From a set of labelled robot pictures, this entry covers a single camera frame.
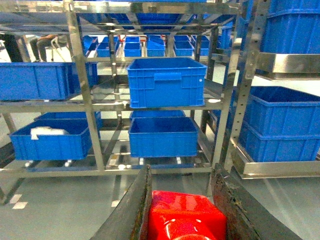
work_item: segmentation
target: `stainless steel shelf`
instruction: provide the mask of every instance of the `stainless steel shelf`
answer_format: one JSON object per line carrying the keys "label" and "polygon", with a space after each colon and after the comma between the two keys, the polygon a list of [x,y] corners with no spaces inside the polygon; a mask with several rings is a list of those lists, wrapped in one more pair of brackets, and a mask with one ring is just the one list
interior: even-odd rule
{"label": "stainless steel shelf", "polygon": [[279,54],[260,52],[257,76],[270,81],[312,81],[320,78],[319,54]]}
{"label": "stainless steel shelf", "polygon": [[[127,75],[118,75],[120,81],[128,82]],[[134,111],[130,107],[130,96],[128,93],[115,93],[116,86],[113,84],[112,76],[108,81],[96,86],[91,92],[93,94],[92,106],[94,111]],[[129,92],[127,84],[121,84],[118,88]],[[222,85],[216,82],[205,80],[203,106],[181,106],[181,107],[156,107],[139,108],[139,110],[213,110],[222,108],[221,99]],[[85,104],[81,100],[68,101],[21,101],[21,102],[0,102],[0,113],[39,113],[39,112],[83,112]]]}
{"label": "stainless steel shelf", "polygon": [[[78,14],[96,13],[151,13],[151,14],[238,14],[239,3],[204,2],[112,2],[75,1]],[[0,12],[4,13],[64,13],[63,1],[1,0]]]}
{"label": "stainless steel shelf", "polygon": [[[112,125],[113,119],[106,119],[105,126]],[[15,161],[15,168],[0,168],[0,178],[41,178],[41,177],[76,177],[76,176],[103,176],[103,175],[135,175],[139,172],[140,159],[130,156],[128,139],[119,140],[122,130],[128,130],[128,119],[124,124],[118,124],[110,140],[101,140],[102,154],[105,161],[105,170],[97,170],[95,154],[91,149],[84,160],[74,161],[70,167],[64,166],[64,161],[37,161],[33,167],[24,167],[26,161]],[[198,155],[195,157],[181,157],[181,163],[176,158],[146,158],[145,164],[153,165],[152,174],[186,174],[210,173],[211,166],[206,156],[207,146],[210,144],[204,133],[199,135]]]}
{"label": "stainless steel shelf", "polygon": [[320,177],[320,160],[254,162],[240,145],[233,151],[232,161],[242,179]]}

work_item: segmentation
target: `metal shelf rail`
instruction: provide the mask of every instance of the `metal shelf rail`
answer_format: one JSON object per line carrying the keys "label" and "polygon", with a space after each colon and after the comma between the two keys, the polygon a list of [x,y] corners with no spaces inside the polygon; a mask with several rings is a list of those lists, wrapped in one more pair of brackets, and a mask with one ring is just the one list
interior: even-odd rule
{"label": "metal shelf rail", "polygon": [[[265,71],[266,74],[260,77],[270,81],[312,81],[319,80],[320,76],[319,54],[260,52],[270,4],[271,0],[254,1],[246,45],[239,57],[242,64],[238,68],[243,77],[238,80],[235,91],[235,117],[231,132],[225,132],[222,141],[224,151],[219,161],[229,171],[234,166],[243,179],[319,177],[319,158],[305,162],[254,162],[238,143],[256,69]],[[221,120],[225,120],[227,113],[221,113],[221,116]]]}
{"label": "metal shelf rail", "polygon": [[[122,111],[132,111],[130,108],[130,98],[123,94],[128,88],[128,77],[118,75],[117,61],[128,62],[131,59],[119,59],[115,55],[113,35],[115,33],[140,34],[146,32],[160,32],[157,30],[142,30],[141,25],[134,20],[134,15],[138,13],[166,13],[166,14],[219,14],[219,15],[236,15],[238,14],[238,3],[221,3],[220,0],[207,3],[180,3],[180,2],[112,2],[112,1],[26,1],[26,0],[2,0],[0,1],[0,14],[10,13],[15,16],[23,16],[28,22],[1,22],[0,30],[10,33],[23,35],[26,33],[46,33],[51,34],[69,34],[70,47],[72,49],[72,60],[76,63],[79,76],[81,95],[83,100],[66,100],[66,101],[21,101],[21,102],[0,102],[0,113],[3,114],[10,132],[16,130],[10,113],[25,112],[86,112],[90,136],[92,140],[92,150],[88,157],[83,161],[74,161],[72,166],[65,167],[59,161],[41,161],[33,162],[29,167],[25,167],[23,162],[15,161],[11,151],[8,152],[9,161],[1,165],[0,178],[19,178],[17,183],[8,192],[4,193],[0,188],[0,202],[6,203],[15,190],[19,187],[24,178],[37,177],[67,177],[67,176],[101,176],[101,175],[132,175],[137,174],[141,163],[147,163],[148,159],[131,158],[128,151],[128,141],[118,140],[122,130],[128,130],[129,120],[122,118]],[[44,21],[44,15],[55,16],[49,17]],[[126,30],[124,25],[118,24],[112,19],[105,23],[90,23],[83,21],[80,14],[97,14],[97,13],[116,13],[131,15],[129,19],[133,22],[130,26],[134,29]],[[56,14],[65,16],[66,23],[57,23]],[[153,174],[170,174],[170,173],[208,173],[212,171],[214,160],[220,159],[222,154],[222,140],[225,132],[227,118],[220,121],[219,131],[217,132],[217,141],[215,144],[210,143],[206,136],[206,112],[219,109],[224,116],[228,116],[229,105],[235,81],[235,72],[238,64],[239,47],[234,44],[230,55],[217,50],[218,44],[218,27],[231,21],[230,18],[222,23],[205,23],[200,20],[198,23],[186,23],[185,16],[180,22],[173,24],[172,29],[166,29],[162,32],[170,32],[167,37],[168,48],[173,46],[173,35],[176,33],[189,33],[200,36],[201,34],[210,34],[210,49],[207,57],[208,71],[207,80],[205,81],[205,105],[196,107],[161,107],[152,108],[152,110],[191,110],[191,117],[194,117],[195,110],[202,111],[201,125],[199,126],[198,137],[198,155],[195,157],[181,157],[181,159],[167,159],[170,165],[158,164],[152,169]],[[82,47],[82,36],[84,34],[107,34],[109,36],[110,58],[90,59],[84,56]],[[194,59],[196,61],[204,60],[200,57],[201,37],[197,38],[196,52]],[[229,63],[228,81],[225,85],[212,82],[214,65],[216,62]],[[107,80],[96,86],[94,89],[89,88],[85,63],[90,61],[109,62],[111,66],[111,75]],[[103,99],[95,97],[98,95],[111,96],[112,99]],[[102,131],[114,131],[111,140],[103,141],[99,139],[96,126],[95,111],[112,111],[116,112],[117,119],[104,119],[104,128]],[[19,168],[11,168],[8,164],[14,161],[21,164]]]}

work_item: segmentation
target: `white cloth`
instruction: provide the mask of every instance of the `white cloth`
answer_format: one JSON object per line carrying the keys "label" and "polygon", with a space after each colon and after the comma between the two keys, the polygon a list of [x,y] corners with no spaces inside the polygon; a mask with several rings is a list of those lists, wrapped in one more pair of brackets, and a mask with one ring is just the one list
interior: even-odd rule
{"label": "white cloth", "polygon": [[31,140],[39,140],[38,135],[69,135],[69,133],[64,129],[51,128],[50,126],[31,128]]}

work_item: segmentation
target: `person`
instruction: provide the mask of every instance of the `person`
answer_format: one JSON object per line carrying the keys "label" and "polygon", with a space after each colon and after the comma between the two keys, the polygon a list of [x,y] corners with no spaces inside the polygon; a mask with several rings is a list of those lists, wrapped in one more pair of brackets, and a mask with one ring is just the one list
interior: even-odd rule
{"label": "person", "polygon": [[55,34],[49,34],[30,41],[31,49],[35,57],[35,63],[40,62],[40,58],[42,62],[47,61],[46,47],[51,47],[51,41],[57,36],[58,35]]}
{"label": "person", "polygon": [[0,40],[4,41],[5,49],[12,63],[23,62],[23,59],[20,54],[19,47],[16,41],[16,37],[14,35],[0,34]]}

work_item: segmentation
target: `blue plastic crate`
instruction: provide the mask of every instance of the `blue plastic crate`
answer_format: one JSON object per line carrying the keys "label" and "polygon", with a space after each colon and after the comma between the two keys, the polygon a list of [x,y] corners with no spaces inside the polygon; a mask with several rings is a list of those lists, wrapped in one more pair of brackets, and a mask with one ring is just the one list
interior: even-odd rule
{"label": "blue plastic crate", "polygon": [[202,41],[200,48],[200,56],[208,56],[209,54],[209,41]]}
{"label": "blue plastic crate", "polygon": [[202,106],[207,66],[191,58],[135,59],[127,68],[132,108]]}
{"label": "blue plastic crate", "polygon": [[133,111],[130,114],[130,121],[135,118],[168,118],[168,117],[185,117],[182,110],[163,110],[163,111]]}
{"label": "blue plastic crate", "polygon": [[197,155],[198,131],[189,117],[134,118],[129,138],[134,158]]}
{"label": "blue plastic crate", "polygon": [[253,87],[244,119],[263,136],[320,136],[320,97],[279,86]]}
{"label": "blue plastic crate", "polygon": [[146,42],[148,57],[164,57],[166,51],[165,42],[158,37],[150,37]]}
{"label": "blue plastic crate", "polygon": [[[142,24],[174,24],[179,18],[180,14],[173,13],[138,13],[137,15],[138,21]],[[143,26],[143,29],[172,29],[172,26]]]}
{"label": "blue plastic crate", "polygon": [[[118,36],[113,36],[113,41],[114,43],[119,42],[119,37]],[[109,37],[105,36],[102,40],[102,43],[109,43]]]}
{"label": "blue plastic crate", "polygon": [[221,29],[221,39],[219,43],[220,49],[229,49],[231,44],[231,33],[232,33],[233,22],[224,25]]}
{"label": "blue plastic crate", "polygon": [[68,63],[0,63],[0,100],[64,100],[72,93],[68,73]]}
{"label": "blue plastic crate", "polygon": [[[201,42],[210,42],[210,40],[208,39],[207,36],[205,35],[202,35],[201,36]],[[196,43],[197,43],[197,35],[191,35],[191,43],[193,46],[196,46]]]}
{"label": "blue plastic crate", "polygon": [[[31,129],[64,129],[69,135],[38,135],[31,139]],[[92,146],[88,123],[83,119],[38,120],[10,134],[17,160],[81,160]]]}
{"label": "blue plastic crate", "polygon": [[[119,42],[114,43],[114,52],[117,53],[119,48]],[[109,42],[101,42],[96,48],[96,53],[99,58],[110,57]]]}
{"label": "blue plastic crate", "polygon": [[166,55],[166,51],[161,50],[161,49],[147,48],[146,53],[147,53],[148,57],[164,57]]}
{"label": "blue plastic crate", "polygon": [[124,45],[125,57],[141,57],[141,44],[139,42],[127,42]]}
{"label": "blue plastic crate", "polygon": [[83,51],[86,54],[87,51],[94,51],[98,45],[98,37],[84,36],[83,39]]}
{"label": "blue plastic crate", "polygon": [[[73,63],[67,63],[69,66],[69,88],[71,94],[77,94],[81,92],[80,82],[77,72],[77,66]],[[87,62],[85,64],[85,70],[89,82],[89,87],[92,88],[98,84],[98,68],[97,62]]]}
{"label": "blue plastic crate", "polygon": [[194,46],[189,41],[175,41],[174,51],[176,56],[192,56]]}
{"label": "blue plastic crate", "polygon": [[320,136],[264,136],[244,121],[239,143],[258,163],[314,161],[320,148]]}
{"label": "blue plastic crate", "polygon": [[154,39],[154,38],[156,38],[156,39],[162,39],[161,35],[147,34],[147,37],[148,37],[149,39]]}
{"label": "blue plastic crate", "polygon": [[261,51],[320,54],[320,10],[287,10],[268,17]]}
{"label": "blue plastic crate", "polygon": [[179,41],[190,41],[190,38],[188,35],[175,35],[173,36],[175,42]]}
{"label": "blue plastic crate", "polygon": [[320,10],[319,0],[272,0],[269,13],[277,13],[292,9]]}
{"label": "blue plastic crate", "polygon": [[[253,1],[243,3],[247,11],[238,22],[238,36],[245,47]],[[260,51],[277,54],[320,54],[319,0],[273,0],[269,9]]]}
{"label": "blue plastic crate", "polygon": [[139,36],[126,36],[125,43],[140,43]]}
{"label": "blue plastic crate", "polygon": [[149,49],[161,49],[164,50],[166,48],[165,42],[162,38],[158,37],[149,37],[147,43],[147,48]]}
{"label": "blue plastic crate", "polygon": [[[95,120],[96,120],[96,126],[98,129],[101,129],[103,126],[102,118],[101,118],[101,112],[96,111],[94,113]],[[64,120],[73,120],[73,119],[87,119],[86,112],[84,111],[70,111],[70,112],[47,112],[34,120],[53,120],[53,119],[64,119]]]}

